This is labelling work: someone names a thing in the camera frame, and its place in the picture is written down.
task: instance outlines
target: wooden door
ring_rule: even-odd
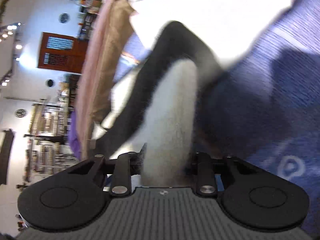
[[[71,36],[42,33],[38,68],[81,73],[87,47]]]

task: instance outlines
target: door panel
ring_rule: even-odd
[[[81,73],[88,42],[54,34],[43,33],[38,68]]]

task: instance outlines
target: black fabric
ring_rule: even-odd
[[[96,149],[89,154],[110,157],[143,122],[144,111],[150,103],[159,80],[177,59],[190,58],[199,73],[212,73],[211,80],[222,74],[211,50],[180,22],[169,23],[161,33],[154,50],[137,75],[131,96],[114,125],[96,141]]]
[[[9,131],[4,131],[5,136],[2,143],[0,151],[0,185],[7,184],[7,170],[10,158],[10,152],[12,147],[12,142],[14,138],[14,133],[10,129]]]

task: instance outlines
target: brown garment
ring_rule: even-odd
[[[108,14],[108,26],[104,34],[101,55],[94,78],[94,93],[92,98],[88,98],[88,115],[85,117],[86,129],[83,131],[85,136],[81,141],[81,160],[87,158],[94,122],[101,123],[111,111],[109,95],[114,85],[113,77],[119,57],[133,33],[129,22],[129,16],[133,11],[128,0],[118,0],[111,5]]]

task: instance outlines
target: blue fabric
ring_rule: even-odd
[[[131,69],[144,60],[149,53],[150,50],[146,49],[137,34],[133,33],[120,55],[113,81],[115,83],[120,81]]]
[[[223,154],[301,186],[320,235],[320,0],[300,0],[214,86],[200,119]]]

